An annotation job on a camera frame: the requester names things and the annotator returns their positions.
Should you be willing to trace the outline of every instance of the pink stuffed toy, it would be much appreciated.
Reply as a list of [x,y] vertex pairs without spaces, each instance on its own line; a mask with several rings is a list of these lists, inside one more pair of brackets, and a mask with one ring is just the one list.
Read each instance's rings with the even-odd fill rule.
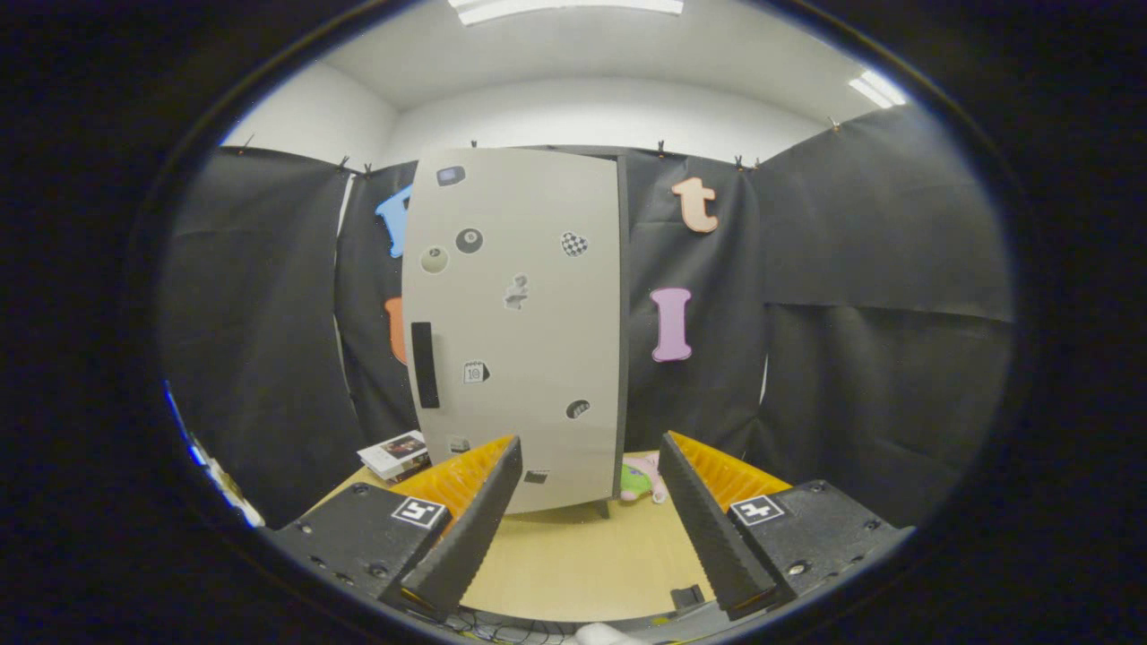
[[669,497],[669,489],[657,473],[657,460],[661,456],[650,452],[643,457],[625,457],[622,459],[622,499],[633,502],[646,492],[653,491],[654,504],[661,504]]

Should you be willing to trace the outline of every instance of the orange letter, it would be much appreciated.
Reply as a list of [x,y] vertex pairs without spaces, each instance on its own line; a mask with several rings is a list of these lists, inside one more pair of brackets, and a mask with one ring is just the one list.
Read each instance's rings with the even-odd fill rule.
[[403,340],[403,298],[390,298],[382,305],[390,317],[390,351],[406,365],[406,341]]
[[700,178],[690,177],[674,185],[671,191],[681,196],[681,219],[686,226],[697,233],[711,233],[717,228],[717,218],[705,212],[705,200],[717,199],[712,188],[702,186]]

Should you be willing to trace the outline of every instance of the stack of books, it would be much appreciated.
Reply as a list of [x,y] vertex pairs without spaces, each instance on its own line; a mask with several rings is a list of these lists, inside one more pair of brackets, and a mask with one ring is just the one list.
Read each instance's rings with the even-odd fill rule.
[[422,433],[411,430],[358,451],[367,468],[388,484],[396,484],[430,465]]

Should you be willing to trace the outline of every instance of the wooden table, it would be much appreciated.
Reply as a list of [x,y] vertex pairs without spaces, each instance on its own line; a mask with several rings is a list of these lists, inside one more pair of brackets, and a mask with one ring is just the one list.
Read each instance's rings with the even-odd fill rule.
[[[637,457],[646,452],[630,453]],[[387,488],[366,467],[356,482]],[[609,519],[593,504],[506,515],[482,568],[462,597],[475,609],[547,621],[610,621],[673,611],[669,592],[701,585],[713,599],[673,500],[648,495],[610,500]]]

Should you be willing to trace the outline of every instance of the fluorescent light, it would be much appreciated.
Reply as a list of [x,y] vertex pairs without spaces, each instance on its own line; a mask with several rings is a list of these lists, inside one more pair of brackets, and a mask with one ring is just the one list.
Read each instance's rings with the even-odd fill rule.
[[900,91],[894,87],[891,83],[884,80],[882,76],[879,76],[876,72],[866,71],[860,75],[860,78],[867,80],[868,85],[872,85],[876,92],[883,94],[889,101],[897,106],[904,104],[904,94],[900,94]]
[[565,7],[640,9],[678,16],[685,2],[684,0],[450,0],[450,5],[458,10],[462,24],[469,26],[514,14]]
[[876,103],[877,106],[880,106],[882,108],[891,108],[892,107],[892,102],[891,101],[889,101],[888,99],[885,99],[884,95],[881,94],[880,92],[876,92],[872,87],[872,85],[868,85],[867,83],[860,80],[859,78],[853,78],[852,80],[850,80],[849,81],[849,86],[852,87],[853,90],[856,90],[857,92],[864,94],[865,96],[868,98],[869,101],[872,101],[873,103]]

